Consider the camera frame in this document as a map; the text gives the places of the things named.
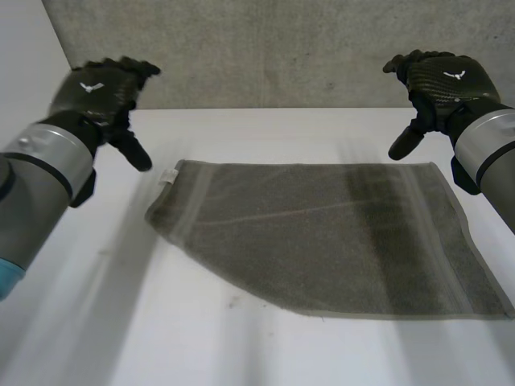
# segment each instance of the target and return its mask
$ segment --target concrete wall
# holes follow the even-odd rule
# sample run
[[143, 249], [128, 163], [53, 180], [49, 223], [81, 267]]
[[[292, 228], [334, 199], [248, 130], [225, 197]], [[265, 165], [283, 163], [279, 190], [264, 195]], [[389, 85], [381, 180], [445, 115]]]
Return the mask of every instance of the concrete wall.
[[43, 0], [72, 65], [163, 68], [144, 109], [406, 107], [381, 69], [415, 48], [477, 58], [515, 105], [512, 0]]

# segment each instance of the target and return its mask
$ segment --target white tabletop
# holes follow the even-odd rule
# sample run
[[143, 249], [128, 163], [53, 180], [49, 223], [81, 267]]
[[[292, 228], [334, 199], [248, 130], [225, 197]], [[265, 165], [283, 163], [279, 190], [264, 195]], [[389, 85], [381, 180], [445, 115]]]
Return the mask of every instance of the white tabletop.
[[[390, 162], [388, 148], [412, 116], [411, 109], [137, 111], [134, 131], [154, 170], [139, 175], [116, 150], [100, 151], [94, 197], [65, 215], [0, 305], [8, 318], [0, 345], [12, 353], [0, 384], [515, 384], [512, 322], [294, 314], [222, 281], [143, 219], [161, 171], [180, 158]], [[433, 133], [403, 162], [438, 165], [515, 302], [515, 236], [483, 196], [452, 184], [451, 156], [448, 139]]]

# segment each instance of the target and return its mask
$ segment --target white tag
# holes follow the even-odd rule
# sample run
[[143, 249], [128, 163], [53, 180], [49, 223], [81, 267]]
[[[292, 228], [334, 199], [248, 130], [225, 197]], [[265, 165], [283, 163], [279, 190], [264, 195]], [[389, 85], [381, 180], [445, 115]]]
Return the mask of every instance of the white tag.
[[164, 185], [165, 183], [173, 183], [177, 178], [179, 171], [176, 169], [167, 169], [161, 174], [161, 178], [159, 179], [159, 185]]

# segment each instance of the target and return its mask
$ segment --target black robotic glove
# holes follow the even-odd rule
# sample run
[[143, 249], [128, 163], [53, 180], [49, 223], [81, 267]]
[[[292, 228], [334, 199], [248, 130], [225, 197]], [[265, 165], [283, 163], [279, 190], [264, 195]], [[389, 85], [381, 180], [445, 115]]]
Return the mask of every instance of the black robotic glove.
[[136, 108], [146, 80], [160, 72], [153, 64], [127, 57], [88, 62], [70, 71], [54, 96], [49, 113], [79, 113], [93, 123], [99, 146], [107, 142], [136, 169], [149, 170], [149, 155], [129, 131], [129, 111]]
[[[383, 67], [383, 72], [397, 74], [397, 78], [407, 87], [409, 99], [417, 110], [417, 117], [389, 149], [388, 155], [393, 160], [408, 155], [418, 146], [424, 134], [431, 131], [449, 135], [452, 145], [455, 145], [459, 133], [451, 132], [449, 118], [468, 104], [472, 103], [472, 109], [479, 105], [482, 113], [505, 107], [500, 105], [501, 98], [486, 71], [468, 56], [416, 50], [406, 56], [396, 55]], [[473, 195], [480, 193], [455, 157], [451, 166], [458, 186]]]

